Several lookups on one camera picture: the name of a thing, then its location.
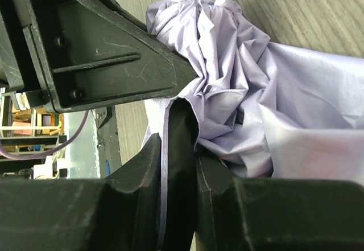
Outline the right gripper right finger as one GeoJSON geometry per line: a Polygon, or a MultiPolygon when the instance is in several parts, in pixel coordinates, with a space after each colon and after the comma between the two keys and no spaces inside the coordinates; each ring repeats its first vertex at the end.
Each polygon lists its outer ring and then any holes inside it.
{"type": "Polygon", "coordinates": [[[197,157],[197,250],[362,250],[363,187],[332,180],[239,178],[197,157]]]}

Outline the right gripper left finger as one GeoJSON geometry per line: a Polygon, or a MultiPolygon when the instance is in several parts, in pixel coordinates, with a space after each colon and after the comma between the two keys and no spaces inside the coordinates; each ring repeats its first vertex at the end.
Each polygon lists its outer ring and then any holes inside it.
{"type": "Polygon", "coordinates": [[[1,249],[156,250],[160,147],[105,179],[1,180],[1,249]]]}

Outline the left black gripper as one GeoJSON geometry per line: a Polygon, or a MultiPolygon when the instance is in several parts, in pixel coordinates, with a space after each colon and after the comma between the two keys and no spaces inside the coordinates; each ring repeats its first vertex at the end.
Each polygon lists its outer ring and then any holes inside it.
{"type": "Polygon", "coordinates": [[[31,107],[54,110],[54,4],[1,0],[1,86],[24,93],[31,107]]]}

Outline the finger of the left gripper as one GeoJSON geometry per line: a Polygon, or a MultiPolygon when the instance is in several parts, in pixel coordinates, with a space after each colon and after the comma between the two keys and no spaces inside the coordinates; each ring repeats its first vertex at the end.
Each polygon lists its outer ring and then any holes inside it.
{"type": "Polygon", "coordinates": [[[177,95],[196,73],[116,0],[25,0],[45,107],[69,113],[177,95]]]}

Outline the lavender folding umbrella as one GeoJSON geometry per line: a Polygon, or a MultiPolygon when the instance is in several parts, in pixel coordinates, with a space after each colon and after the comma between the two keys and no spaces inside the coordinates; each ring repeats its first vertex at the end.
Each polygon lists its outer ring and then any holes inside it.
{"type": "Polygon", "coordinates": [[[189,155],[197,173],[207,151],[239,178],[363,187],[363,59],[273,43],[233,0],[162,0],[146,23],[196,72],[177,96],[145,103],[163,179],[189,155]]]}

